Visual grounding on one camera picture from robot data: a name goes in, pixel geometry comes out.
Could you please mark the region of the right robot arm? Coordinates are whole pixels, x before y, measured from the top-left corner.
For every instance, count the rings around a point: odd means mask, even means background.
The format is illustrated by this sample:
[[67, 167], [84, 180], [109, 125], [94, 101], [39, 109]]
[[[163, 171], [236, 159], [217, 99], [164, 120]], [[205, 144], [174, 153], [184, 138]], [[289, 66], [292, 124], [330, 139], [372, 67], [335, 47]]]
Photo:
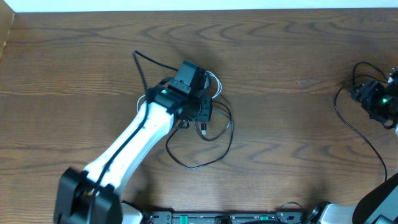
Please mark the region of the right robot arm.
[[[349, 93], [365, 112], [384, 129], [397, 131], [397, 69], [383, 80], [356, 84], [357, 76], [348, 81]], [[301, 223], [397, 223], [397, 174], [384, 172], [384, 182], [365, 195], [357, 205], [341, 206], [330, 202], [317, 204]]]

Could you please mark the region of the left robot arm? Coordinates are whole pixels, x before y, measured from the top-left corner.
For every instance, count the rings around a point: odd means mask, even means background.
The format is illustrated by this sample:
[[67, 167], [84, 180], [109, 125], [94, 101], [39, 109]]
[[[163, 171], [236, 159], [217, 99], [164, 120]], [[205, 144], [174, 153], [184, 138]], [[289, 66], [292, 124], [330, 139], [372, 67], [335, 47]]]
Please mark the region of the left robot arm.
[[144, 214], [122, 202], [129, 179], [178, 119], [195, 119], [211, 98], [211, 73], [183, 61], [177, 74], [146, 91], [145, 102], [122, 134], [82, 171], [61, 176], [54, 223], [141, 223]]

